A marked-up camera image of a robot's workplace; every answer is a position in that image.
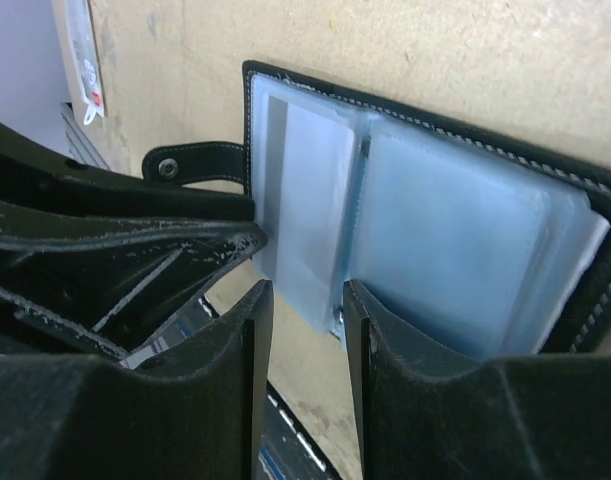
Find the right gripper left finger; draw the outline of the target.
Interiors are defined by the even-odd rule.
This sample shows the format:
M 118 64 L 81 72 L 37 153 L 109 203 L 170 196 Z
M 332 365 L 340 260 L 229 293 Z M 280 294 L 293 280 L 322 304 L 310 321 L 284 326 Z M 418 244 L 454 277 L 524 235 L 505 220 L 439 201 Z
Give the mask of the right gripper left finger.
M 273 287 L 136 369 L 95 355 L 0 355 L 0 479 L 251 479 Z

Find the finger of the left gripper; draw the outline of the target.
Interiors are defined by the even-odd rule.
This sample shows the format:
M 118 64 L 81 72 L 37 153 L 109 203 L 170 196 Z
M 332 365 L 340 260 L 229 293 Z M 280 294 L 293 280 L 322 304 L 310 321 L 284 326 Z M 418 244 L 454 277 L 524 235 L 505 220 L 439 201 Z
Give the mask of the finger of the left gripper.
M 251 220 L 243 194 L 191 189 L 79 164 L 0 122 L 0 200 L 76 217 Z
M 0 214 L 0 352 L 122 360 L 266 243 L 248 221 Z

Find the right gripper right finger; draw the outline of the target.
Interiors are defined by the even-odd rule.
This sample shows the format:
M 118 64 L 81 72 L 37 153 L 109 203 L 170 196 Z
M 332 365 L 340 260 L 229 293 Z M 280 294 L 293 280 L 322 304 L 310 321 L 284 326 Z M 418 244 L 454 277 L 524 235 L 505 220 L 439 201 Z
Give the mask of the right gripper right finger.
M 343 306 L 367 479 L 611 479 L 611 356 L 478 362 L 360 282 Z

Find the black leather card holder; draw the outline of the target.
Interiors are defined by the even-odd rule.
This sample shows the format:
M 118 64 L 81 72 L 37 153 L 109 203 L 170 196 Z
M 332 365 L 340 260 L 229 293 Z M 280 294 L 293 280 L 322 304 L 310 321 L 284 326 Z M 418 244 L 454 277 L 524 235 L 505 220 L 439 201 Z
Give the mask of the black leather card holder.
M 611 329 L 611 171 L 274 65 L 243 65 L 242 144 L 157 147 L 146 179 L 229 180 L 261 274 L 338 332 L 347 280 L 471 358 L 589 352 Z

